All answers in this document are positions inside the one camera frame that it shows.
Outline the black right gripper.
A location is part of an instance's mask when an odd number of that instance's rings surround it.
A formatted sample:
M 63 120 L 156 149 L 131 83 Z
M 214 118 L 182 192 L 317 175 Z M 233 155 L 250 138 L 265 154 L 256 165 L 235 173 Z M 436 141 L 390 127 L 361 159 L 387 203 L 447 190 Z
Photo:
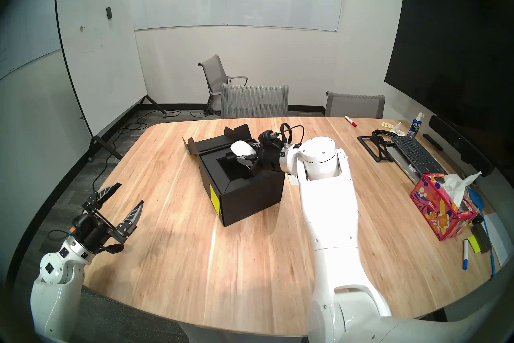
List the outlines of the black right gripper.
M 282 143 L 272 143 L 271 145 L 260 144 L 255 139 L 248 140 L 252 149 L 256 153 L 238 156 L 238 163 L 251 168 L 251 174 L 256 176 L 263 171 L 274 171 L 282 173 L 280 158 L 284 145 Z

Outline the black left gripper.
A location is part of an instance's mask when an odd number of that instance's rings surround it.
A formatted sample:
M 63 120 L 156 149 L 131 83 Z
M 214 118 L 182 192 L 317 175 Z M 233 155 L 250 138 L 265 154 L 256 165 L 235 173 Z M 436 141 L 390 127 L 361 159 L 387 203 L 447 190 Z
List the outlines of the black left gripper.
M 114 226 L 99 210 L 121 187 L 121 183 L 94 191 L 82 205 L 84 212 L 72 220 L 72 236 L 92 254 L 107 251 L 116 254 L 124 249 L 124 243 L 137 228 L 144 201 L 141 200 L 124 218 Z

